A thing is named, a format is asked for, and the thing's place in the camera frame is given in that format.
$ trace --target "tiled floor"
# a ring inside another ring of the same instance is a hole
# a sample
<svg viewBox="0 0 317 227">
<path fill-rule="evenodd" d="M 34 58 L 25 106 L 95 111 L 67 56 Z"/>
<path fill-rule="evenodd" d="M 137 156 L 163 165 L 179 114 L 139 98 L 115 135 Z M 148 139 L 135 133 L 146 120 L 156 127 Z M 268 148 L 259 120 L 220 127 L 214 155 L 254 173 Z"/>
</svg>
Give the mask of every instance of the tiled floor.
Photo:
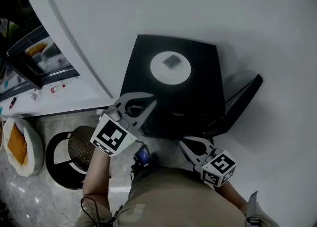
<svg viewBox="0 0 317 227">
<path fill-rule="evenodd" d="M 96 127 L 99 116 L 95 111 L 66 115 L 30 118 L 29 122 L 39 133 L 45 149 L 50 139 L 61 132 L 73 131 L 78 126 Z M 162 166 L 191 169 L 176 143 L 168 140 L 145 138 L 150 151 L 157 151 Z M 131 185 L 129 176 L 133 154 L 140 144 L 135 142 L 118 156 L 111 158 L 109 203 L 114 213 L 127 199 Z M 67 141 L 58 145 L 55 160 L 68 160 Z M 48 174 L 45 164 L 34 177 L 21 177 L 9 164 L 5 150 L 0 152 L 0 194 L 21 227 L 70 227 L 80 212 L 82 190 L 61 187 Z"/>
</svg>

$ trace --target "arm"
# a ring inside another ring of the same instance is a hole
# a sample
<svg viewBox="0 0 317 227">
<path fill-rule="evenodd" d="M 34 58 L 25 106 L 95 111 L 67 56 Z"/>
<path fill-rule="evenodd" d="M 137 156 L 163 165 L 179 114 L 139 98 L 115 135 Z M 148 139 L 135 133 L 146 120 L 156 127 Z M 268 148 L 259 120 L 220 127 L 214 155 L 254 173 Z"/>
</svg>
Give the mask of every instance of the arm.
<svg viewBox="0 0 317 227">
<path fill-rule="evenodd" d="M 109 165 L 110 157 L 96 147 L 85 177 L 83 195 L 94 199 L 110 210 L 108 201 Z"/>
<path fill-rule="evenodd" d="M 238 209 L 241 209 L 241 207 L 247 203 L 246 200 L 233 188 L 230 182 L 226 182 L 221 187 L 216 188 L 216 192 Z"/>
</svg>

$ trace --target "person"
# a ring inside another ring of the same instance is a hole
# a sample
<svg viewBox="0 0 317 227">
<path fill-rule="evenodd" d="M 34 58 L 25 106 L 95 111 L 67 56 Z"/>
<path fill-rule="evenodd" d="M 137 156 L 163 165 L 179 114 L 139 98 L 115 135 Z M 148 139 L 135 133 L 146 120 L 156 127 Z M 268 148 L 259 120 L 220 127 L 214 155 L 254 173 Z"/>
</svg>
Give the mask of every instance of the person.
<svg viewBox="0 0 317 227">
<path fill-rule="evenodd" d="M 83 185 L 82 211 L 75 227 L 244 227 L 247 202 L 226 182 L 216 191 L 194 172 L 149 166 L 135 173 L 129 198 L 114 217 L 108 201 L 110 157 L 98 148 Z M 263 227 L 277 223 L 257 203 Z"/>
</svg>

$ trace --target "khaki shirt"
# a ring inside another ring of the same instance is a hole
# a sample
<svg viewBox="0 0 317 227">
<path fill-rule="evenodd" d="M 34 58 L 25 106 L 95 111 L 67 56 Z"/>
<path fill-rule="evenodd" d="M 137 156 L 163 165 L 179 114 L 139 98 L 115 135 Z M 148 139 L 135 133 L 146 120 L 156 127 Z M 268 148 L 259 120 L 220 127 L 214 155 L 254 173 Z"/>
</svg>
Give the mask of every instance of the khaki shirt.
<svg viewBox="0 0 317 227">
<path fill-rule="evenodd" d="M 99 203 L 97 206 L 101 223 L 106 223 L 111 212 Z M 84 202 L 83 207 L 98 223 L 94 203 Z M 188 171 L 166 168 L 140 180 L 113 226 L 244 227 L 246 210 L 247 205 L 238 209 L 208 185 L 191 178 Z M 278 226 L 259 205 L 257 217 L 263 227 Z M 75 227 L 93 226 L 81 212 Z"/>
</svg>

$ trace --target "white circle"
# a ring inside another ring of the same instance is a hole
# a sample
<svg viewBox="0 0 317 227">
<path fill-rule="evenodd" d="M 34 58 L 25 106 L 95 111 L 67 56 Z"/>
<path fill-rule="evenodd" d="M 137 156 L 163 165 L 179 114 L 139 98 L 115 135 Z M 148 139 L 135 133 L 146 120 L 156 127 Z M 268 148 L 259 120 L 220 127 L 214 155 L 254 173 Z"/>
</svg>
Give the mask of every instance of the white circle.
<svg viewBox="0 0 317 227">
<path fill-rule="evenodd" d="M 172 55 L 179 58 L 179 61 L 170 68 L 163 62 Z M 157 54 L 151 61 L 153 76 L 167 85 L 178 85 L 184 82 L 189 78 L 191 70 L 189 61 L 183 55 L 172 51 Z"/>
</svg>

